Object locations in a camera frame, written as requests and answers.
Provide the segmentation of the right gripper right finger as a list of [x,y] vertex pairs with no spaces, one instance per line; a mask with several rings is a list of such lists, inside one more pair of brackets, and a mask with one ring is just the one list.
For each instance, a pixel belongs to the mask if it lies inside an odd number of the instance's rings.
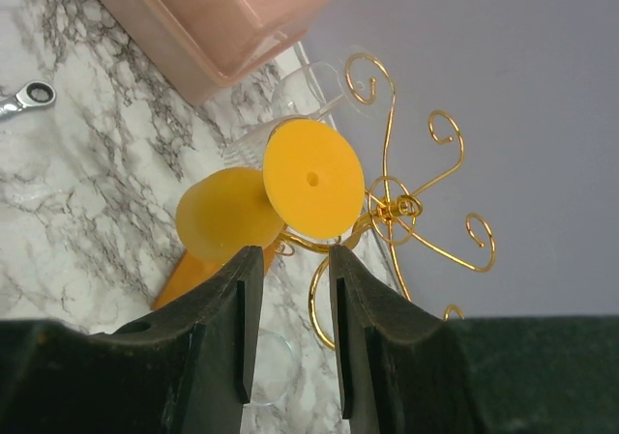
[[441,320],[329,253],[341,413],[354,433],[614,433],[614,316]]

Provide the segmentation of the ribbed clear champagne flute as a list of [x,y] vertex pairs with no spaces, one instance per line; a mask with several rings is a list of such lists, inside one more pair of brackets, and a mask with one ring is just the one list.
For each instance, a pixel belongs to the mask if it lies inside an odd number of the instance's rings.
[[[377,56],[353,45],[348,49],[347,58],[332,66],[340,72],[345,100],[343,105],[335,109],[334,126],[318,122],[334,129],[337,118],[347,118],[349,115],[368,121],[381,120],[388,116],[393,97],[392,87],[389,84],[390,77]],[[227,167],[248,166],[260,169],[268,141],[284,124],[294,119],[310,118],[283,119],[266,131],[243,138],[240,143],[230,143],[223,152],[224,164]]]

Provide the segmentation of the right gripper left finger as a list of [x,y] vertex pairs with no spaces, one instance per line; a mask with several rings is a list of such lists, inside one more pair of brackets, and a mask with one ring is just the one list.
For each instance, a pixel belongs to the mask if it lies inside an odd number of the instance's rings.
[[236,433],[250,401],[263,251],[114,333],[1,324],[5,433]]

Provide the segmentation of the yellow plastic wine glass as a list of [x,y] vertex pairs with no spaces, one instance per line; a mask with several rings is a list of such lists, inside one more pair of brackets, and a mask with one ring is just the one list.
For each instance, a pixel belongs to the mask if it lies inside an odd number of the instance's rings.
[[225,263],[245,246],[270,246],[283,228],[317,241],[344,234],[365,196],[360,161],[328,125],[294,119],[268,141],[262,167],[222,169],[191,186],[176,211],[188,253]]

